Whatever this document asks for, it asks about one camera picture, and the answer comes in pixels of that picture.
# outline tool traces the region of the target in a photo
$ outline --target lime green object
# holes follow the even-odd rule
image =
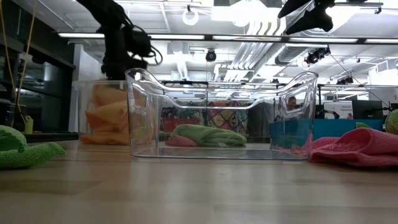
[[[388,115],[386,131],[391,134],[398,134],[398,110],[394,110]]]
[[[25,116],[25,134],[33,134],[33,119],[30,116]]]
[[[63,154],[62,147],[52,142],[29,147],[22,133],[0,125],[0,170],[39,166]]]
[[[357,122],[356,126],[355,126],[355,129],[358,129],[358,128],[371,128],[371,127],[369,125],[365,124],[365,123]]]
[[[182,124],[176,127],[171,134],[171,137],[174,136],[189,138],[199,146],[240,146],[247,142],[245,137],[233,131],[194,124]]]

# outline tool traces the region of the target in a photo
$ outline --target clear plastic bin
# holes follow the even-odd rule
[[[305,72],[288,85],[160,82],[146,70],[127,71],[131,154],[308,159],[317,78]]]
[[[84,144],[129,144],[125,81],[75,81],[79,139]]]

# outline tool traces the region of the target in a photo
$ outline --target green towel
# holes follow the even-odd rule
[[[0,170],[39,166],[65,151],[55,143],[29,147],[19,131],[0,125]]]
[[[182,124],[176,127],[171,137],[183,136],[195,141],[199,146],[241,146],[246,138],[230,130],[211,128],[194,124]]]

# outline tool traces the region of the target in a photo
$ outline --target pink towel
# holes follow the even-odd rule
[[[357,167],[398,166],[398,135],[359,128],[341,138],[321,138],[313,142],[310,160]]]
[[[195,147],[198,146],[198,144],[194,141],[192,141],[189,138],[183,137],[183,136],[174,136],[169,139],[169,141],[166,142],[166,145],[168,146],[184,146],[184,147]]]

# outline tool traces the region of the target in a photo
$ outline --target colorful quilt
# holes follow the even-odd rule
[[[237,101],[210,102],[208,106],[241,106]],[[207,121],[209,127],[232,130],[246,135],[248,127],[248,112],[246,110],[208,110]]]

